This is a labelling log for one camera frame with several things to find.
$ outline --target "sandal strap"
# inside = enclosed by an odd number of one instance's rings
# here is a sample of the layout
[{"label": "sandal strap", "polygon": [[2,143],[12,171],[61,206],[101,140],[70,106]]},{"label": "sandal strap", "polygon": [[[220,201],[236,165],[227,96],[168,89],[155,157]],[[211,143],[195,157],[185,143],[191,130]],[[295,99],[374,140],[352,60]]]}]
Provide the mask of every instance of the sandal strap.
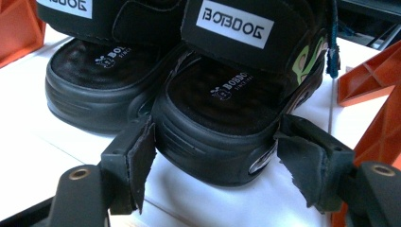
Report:
[{"label": "sandal strap", "polygon": [[185,1],[37,0],[38,15],[61,33],[97,44],[180,40]]},{"label": "sandal strap", "polygon": [[327,28],[326,18],[315,15],[323,7],[300,0],[188,0],[182,39],[240,70],[285,74],[297,53]]}]

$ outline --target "orange stand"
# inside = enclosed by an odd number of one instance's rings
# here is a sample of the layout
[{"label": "orange stand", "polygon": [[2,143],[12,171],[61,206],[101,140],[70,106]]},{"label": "orange stand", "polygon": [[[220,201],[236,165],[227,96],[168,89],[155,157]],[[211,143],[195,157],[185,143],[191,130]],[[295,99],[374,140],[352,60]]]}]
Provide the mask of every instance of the orange stand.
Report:
[{"label": "orange stand", "polygon": [[[401,41],[339,78],[338,103],[350,106],[389,95],[357,143],[355,165],[378,161],[401,169]],[[332,226],[345,226],[347,205],[332,215]]]},{"label": "orange stand", "polygon": [[401,84],[400,64],[401,41],[340,77],[338,103],[346,107],[388,95]]},{"label": "orange stand", "polygon": [[35,0],[0,0],[0,68],[44,45]]}]

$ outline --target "white surface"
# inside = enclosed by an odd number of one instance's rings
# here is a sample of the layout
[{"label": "white surface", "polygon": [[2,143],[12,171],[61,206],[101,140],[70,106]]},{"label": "white surface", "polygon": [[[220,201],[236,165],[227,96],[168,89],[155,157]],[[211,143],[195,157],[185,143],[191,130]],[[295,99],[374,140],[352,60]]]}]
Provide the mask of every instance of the white surface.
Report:
[{"label": "white surface", "polygon": [[[50,28],[45,47],[0,69],[0,220],[54,196],[60,175],[81,164],[97,164],[112,136],[92,134],[61,122],[46,106],[45,67],[68,39]],[[339,40],[343,68],[377,51]],[[294,114],[331,131],[352,148],[383,100],[341,108],[331,101],[337,83],[324,76],[321,88]],[[113,217],[115,226],[328,226],[327,216],[306,208],[285,167],[274,157],[262,174],[241,187],[202,183],[156,156],[148,176],[144,214]]]}]

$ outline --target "black sandal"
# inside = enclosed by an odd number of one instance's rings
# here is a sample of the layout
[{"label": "black sandal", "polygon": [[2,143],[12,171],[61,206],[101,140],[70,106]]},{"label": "black sandal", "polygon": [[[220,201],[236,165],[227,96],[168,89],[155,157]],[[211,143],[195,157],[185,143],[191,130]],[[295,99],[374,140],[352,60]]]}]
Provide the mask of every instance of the black sandal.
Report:
[{"label": "black sandal", "polygon": [[41,19],[75,37],[48,63],[48,107],[76,127],[114,133],[149,113],[178,58],[169,52],[181,40],[185,2],[74,2],[38,0]]},{"label": "black sandal", "polygon": [[275,152],[281,115],[322,83],[327,8],[189,0],[188,49],[152,109],[158,150],[207,183],[254,179]]}]

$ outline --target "white logo label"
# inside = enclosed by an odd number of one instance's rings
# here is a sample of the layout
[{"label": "white logo label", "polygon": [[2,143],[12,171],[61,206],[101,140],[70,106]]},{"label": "white logo label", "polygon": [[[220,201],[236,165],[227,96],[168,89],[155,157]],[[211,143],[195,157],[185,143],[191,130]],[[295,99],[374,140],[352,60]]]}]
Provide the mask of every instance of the white logo label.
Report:
[{"label": "white logo label", "polygon": [[118,46],[110,51],[106,57],[102,55],[95,59],[95,63],[104,68],[113,68],[117,59],[124,59],[130,52],[130,48]]},{"label": "white logo label", "polygon": [[203,0],[197,26],[263,49],[274,22],[249,12]]},{"label": "white logo label", "polygon": [[80,17],[92,19],[93,0],[36,0],[46,7]]},{"label": "white logo label", "polygon": [[210,90],[210,93],[221,101],[225,101],[231,98],[232,91],[241,90],[252,80],[253,76],[250,76],[247,73],[240,73],[221,85],[221,87],[216,87],[215,89]]}]

